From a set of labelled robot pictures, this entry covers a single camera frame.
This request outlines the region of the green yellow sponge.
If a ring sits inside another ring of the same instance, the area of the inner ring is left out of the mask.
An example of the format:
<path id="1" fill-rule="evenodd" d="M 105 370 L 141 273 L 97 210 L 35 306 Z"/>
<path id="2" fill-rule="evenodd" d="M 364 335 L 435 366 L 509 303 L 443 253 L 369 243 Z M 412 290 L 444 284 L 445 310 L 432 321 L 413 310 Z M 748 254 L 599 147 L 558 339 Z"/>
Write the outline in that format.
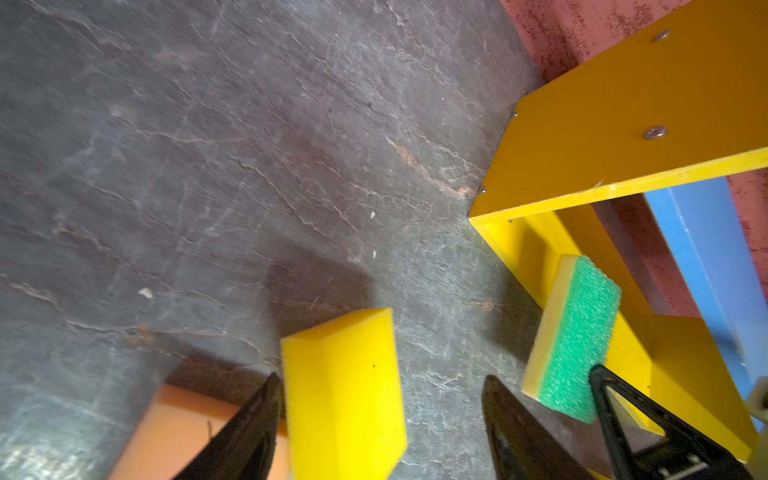
<path id="1" fill-rule="evenodd" d="M 521 391 L 584 423 L 596 419 L 589 372 L 605 362 L 621 289 L 584 256 L 561 258 Z"/>

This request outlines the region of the salmon pink sponge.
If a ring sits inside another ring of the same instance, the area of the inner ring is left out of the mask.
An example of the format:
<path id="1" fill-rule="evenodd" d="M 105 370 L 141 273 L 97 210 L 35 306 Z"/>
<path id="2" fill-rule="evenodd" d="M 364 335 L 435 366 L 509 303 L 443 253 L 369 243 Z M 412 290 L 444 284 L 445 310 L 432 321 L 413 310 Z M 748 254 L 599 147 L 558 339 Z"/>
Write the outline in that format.
<path id="1" fill-rule="evenodd" d="M 174 386 L 162 386 L 109 477 L 175 479 L 241 408 Z M 267 479 L 290 477 L 287 428 L 280 418 Z"/>

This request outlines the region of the bright yellow sponge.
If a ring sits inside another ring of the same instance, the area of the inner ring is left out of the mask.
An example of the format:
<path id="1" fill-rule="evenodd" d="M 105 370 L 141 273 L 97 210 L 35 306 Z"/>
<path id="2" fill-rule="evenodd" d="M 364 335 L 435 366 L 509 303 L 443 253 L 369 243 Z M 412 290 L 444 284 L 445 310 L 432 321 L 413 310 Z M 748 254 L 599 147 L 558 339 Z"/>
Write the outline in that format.
<path id="1" fill-rule="evenodd" d="M 389 478 L 408 445 L 392 310 L 356 310 L 280 346 L 294 478 Z"/>

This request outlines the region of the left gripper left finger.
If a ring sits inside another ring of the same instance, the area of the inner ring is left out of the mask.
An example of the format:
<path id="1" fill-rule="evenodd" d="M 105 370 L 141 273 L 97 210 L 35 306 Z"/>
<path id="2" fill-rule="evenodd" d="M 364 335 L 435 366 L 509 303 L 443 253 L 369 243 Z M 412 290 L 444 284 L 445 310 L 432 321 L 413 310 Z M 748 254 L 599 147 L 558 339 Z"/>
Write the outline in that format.
<path id="1" fill-rule="evenodd" d="M 282 410 L 282 381 L 272 373 L 175 479 L 267 479 Z"/>

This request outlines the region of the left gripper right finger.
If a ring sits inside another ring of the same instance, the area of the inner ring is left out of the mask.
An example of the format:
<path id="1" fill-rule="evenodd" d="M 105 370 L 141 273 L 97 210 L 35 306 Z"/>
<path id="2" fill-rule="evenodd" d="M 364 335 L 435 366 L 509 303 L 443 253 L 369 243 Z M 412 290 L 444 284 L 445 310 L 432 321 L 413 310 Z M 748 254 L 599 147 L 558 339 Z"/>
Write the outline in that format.
<path id="1" fill-rule="evenodd" d="M 494 375 L 485 377 L 481 404 L 497 479 L 592 477 Z"/>

